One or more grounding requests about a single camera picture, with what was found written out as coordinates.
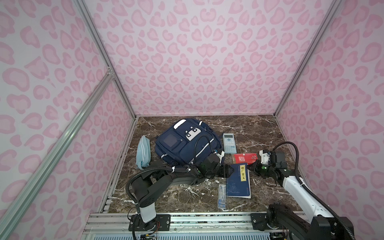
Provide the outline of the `navy book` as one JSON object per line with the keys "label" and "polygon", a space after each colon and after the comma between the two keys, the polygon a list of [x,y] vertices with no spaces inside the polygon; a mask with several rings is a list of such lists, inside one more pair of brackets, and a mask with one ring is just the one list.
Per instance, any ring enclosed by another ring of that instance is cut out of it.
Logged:
{"label": "navy book", "polygon": [[251,185],[247,163],[233,164],[231,175],[227,178],[227,197],[251,198]]}

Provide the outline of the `navy blue student backpack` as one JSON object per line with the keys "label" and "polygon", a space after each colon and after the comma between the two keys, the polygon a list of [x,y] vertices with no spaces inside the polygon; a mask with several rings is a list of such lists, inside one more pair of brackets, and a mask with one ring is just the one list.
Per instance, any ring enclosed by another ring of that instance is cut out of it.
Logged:
{"label": "navy blue student backpack", "polygon": [[223,147],[218,135],[206,123],[187,118],[157,138],[155,152],[171,166],[198,166],[210,154],[222,154]]}

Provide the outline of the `light teal pencil pouch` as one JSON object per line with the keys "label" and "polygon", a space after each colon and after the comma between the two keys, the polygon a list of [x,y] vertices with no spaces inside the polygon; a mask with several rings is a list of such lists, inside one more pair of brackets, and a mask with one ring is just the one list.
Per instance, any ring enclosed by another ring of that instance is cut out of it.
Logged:
{"label": "light teal pencil pouch", "polygon": [[136,165],[140,170],[148,167],[151,161],[150,140],[143,135],[138,143],[136,154]]}

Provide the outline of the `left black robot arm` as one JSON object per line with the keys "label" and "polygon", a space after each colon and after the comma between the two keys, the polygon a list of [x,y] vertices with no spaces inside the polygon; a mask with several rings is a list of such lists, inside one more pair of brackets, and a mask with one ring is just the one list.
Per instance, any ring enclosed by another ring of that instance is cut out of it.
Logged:
{"label": "left black robot arm", "polygon": [[150,229],[160,225],[155,202],[173,185],[198,185],[206,179],[229,178],[234,168],[222,163],[222,156],[213,153],[201,163],[167,167],[154,162],[130,178],[125,190],[134,202],[137,214],[131,218],[133,230]]}

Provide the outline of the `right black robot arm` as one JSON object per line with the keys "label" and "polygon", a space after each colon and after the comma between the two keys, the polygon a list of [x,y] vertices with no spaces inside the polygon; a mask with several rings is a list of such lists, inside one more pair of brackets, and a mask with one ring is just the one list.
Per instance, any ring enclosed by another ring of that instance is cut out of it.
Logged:
{"label": "right black robot arm", "polygon": [[259,231],[284,228],[299,240],[354,240],[354,226],[340,217],[316,196],[296,169],[289,170],[283,152],[261,150],[258,159],[248,169],[263,179],[272,178],[283,187],[304,211],[299,217],[286,205],[271,204],[264,218],[252,215],[253,228]]}

